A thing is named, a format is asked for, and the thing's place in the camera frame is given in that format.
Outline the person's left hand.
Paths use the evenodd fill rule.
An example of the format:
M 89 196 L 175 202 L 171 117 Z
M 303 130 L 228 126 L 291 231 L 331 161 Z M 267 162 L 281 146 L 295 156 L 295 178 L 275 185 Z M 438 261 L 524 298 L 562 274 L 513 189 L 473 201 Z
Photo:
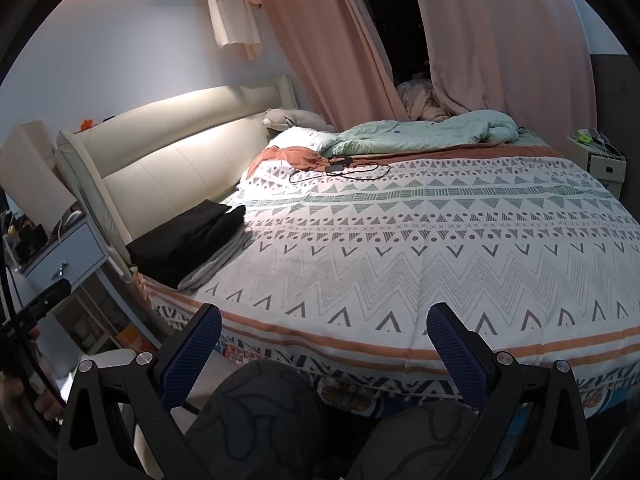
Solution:
M 10 428 L 56 439 L 64 408 L 52 367 L 40 351 L 38 325 L 14 341 L 1 339 L 1 409 Z

